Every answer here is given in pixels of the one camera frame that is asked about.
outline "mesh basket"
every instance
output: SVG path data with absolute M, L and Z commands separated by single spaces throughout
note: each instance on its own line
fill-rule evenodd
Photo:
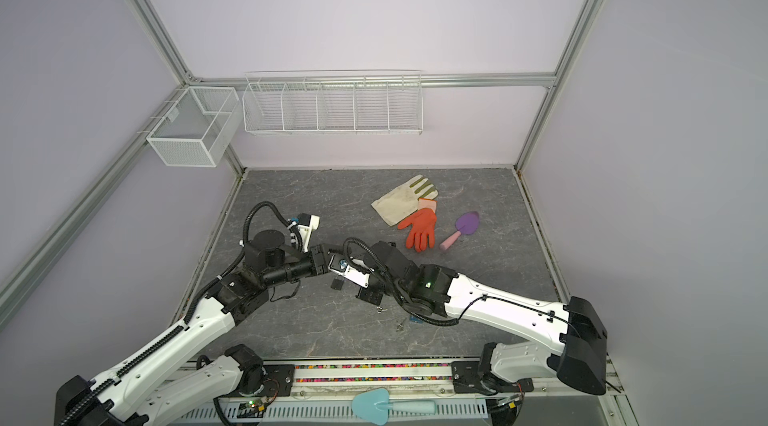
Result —
M 189 86 L 147 136 L 168 166 L 216 167 L 240 125 L 234 88 Z
M 333 82 L 249 81 L 245 129 L 252 134 L 421 133 L 418 79 Z

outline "orange glove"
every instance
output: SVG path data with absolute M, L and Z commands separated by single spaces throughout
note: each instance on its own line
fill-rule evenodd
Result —
M 406 240 L 406 248 L 413 247 L 417 253 L 420 253 L 427 249 L 427 244 L 430 248 L 435 247 L 437 201 L 421 199 L 418 201 L 418 208 L 415 213 L 401 221 L 397 225 L 397 229 L 411 227 L 411 232 L 408 233 Z

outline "pink trowel handle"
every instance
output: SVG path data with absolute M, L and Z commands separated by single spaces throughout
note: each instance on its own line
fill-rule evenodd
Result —
M 451 245 L 456 241 L 456 239 L 458 239 L 458 237 L 460 237 L 461 235 L 462 235 L 461 231 L 455 232 L 454 234 L 449 236 L 448 239 L 440 243 L 440 249 L 445 251 L 446 249 L 450 248 Z

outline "glove cuff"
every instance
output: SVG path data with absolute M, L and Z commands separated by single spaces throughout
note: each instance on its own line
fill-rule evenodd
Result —
M 418 209 L 421 210 L 423 208 L 429 208 L 434 213 L 437 213 L 437 201 L 422 198 L 418 201 Z

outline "purple trowel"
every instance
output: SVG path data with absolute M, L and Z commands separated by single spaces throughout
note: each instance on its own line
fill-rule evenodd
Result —
M 469 213 L 464 213 L 458 219 L 456 220 L 456 232 L 448 237 L 445 241 L 440 243 L 440 249 L 445 251 L 446 249 L 450 248 L 458 237 L 460 237 L 462 234 L 472 234 L 475 231 L 477 231 L 478 226 L 480 225 L 480 214 L 477 211 L 470 211 Z

